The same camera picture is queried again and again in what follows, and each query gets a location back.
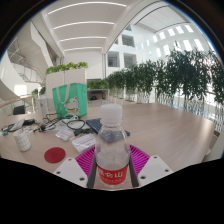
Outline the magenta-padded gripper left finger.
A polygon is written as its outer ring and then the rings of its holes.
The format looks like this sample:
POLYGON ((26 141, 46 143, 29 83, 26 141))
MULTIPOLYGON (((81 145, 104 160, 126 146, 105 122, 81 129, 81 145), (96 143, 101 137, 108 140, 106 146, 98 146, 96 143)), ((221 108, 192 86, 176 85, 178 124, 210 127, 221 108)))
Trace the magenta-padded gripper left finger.
POLYGON ((54 174, 78 186, 92 189, 96 177, 94 147, 82 152, 76 158, 68 157, 54 174))

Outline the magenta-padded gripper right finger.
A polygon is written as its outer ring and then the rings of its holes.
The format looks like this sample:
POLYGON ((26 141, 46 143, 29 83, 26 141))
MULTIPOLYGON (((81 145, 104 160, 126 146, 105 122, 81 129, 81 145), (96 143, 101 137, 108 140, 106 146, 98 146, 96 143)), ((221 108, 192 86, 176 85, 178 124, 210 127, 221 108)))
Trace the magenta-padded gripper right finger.
POLYGON ((150 156, 133 145, 130 146, 130 154, 129 170, 134 188, 143 187, 173 173, 158 155, 150 156))

